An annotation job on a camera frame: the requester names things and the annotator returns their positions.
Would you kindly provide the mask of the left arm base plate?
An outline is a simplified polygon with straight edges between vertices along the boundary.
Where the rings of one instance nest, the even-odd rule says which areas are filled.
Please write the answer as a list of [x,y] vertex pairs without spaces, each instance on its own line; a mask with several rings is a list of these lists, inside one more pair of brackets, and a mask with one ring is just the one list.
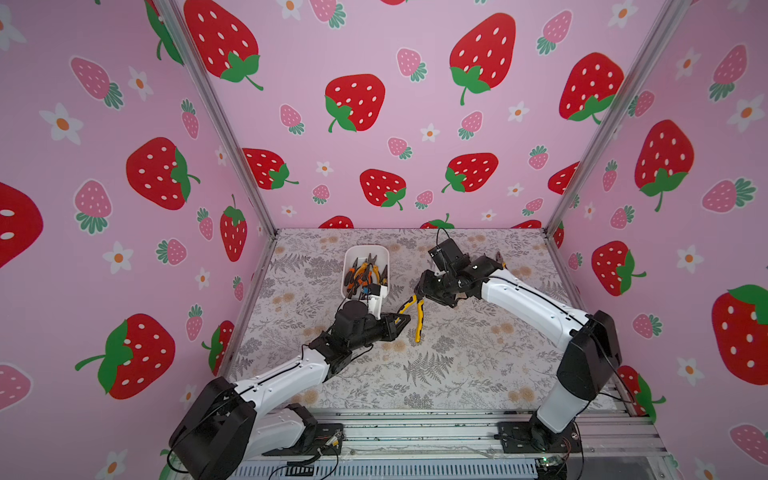
[[267,450],[263,456],[284,457],[332,453],[342,446],[343,440],[343,424],[320,423],[306,426],[296,441],[285,447]]

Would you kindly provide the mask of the white plastic storage box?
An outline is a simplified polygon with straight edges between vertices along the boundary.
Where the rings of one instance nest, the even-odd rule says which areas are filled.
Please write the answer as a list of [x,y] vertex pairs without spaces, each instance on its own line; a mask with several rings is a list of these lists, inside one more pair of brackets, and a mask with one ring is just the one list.
[[361,300],[363,288],[371,284],[389,289],[390,254],[381,245],[355,245],[344,257],[341,293],[345,299]]

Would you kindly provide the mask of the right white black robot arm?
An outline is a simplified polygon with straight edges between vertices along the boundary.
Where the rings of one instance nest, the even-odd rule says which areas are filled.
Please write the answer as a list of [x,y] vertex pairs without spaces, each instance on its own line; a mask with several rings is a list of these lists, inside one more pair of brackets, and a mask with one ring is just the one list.
[[415,293],[447,307],[461,295],[496,305],[544,335],[562,358],[556,383],[531,419],[531,432],[561,434],[598,396],[622,363],[613,318],[587,313],[527,285],[502,263],[485,255],[472,259],[446,239],[429,250],[435,270],[422,273]]

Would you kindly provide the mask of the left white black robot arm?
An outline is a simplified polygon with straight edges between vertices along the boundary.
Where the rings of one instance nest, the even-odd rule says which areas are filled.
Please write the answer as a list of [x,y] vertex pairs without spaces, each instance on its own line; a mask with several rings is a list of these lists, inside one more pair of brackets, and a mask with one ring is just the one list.
[[163,452],[168,469],[193,479],[227,479],[256,456],[288,456],[290,466],[303,467],[339,455],[343,425],[320,423],[293,396],[332,379],[375,343],[396,340],[410,320],[405,308],[374,315],[367,304],[346,301],[296,358],[250,379],[211,380]]

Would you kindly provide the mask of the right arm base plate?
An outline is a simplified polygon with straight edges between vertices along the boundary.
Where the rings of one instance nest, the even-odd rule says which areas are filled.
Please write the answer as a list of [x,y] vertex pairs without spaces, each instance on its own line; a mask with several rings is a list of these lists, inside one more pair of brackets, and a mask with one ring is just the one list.
[[497,424],[494,439],[506,454],[581,453],[581,437],[571,422],[562,432],[554,433],[538,420],[509,421]]

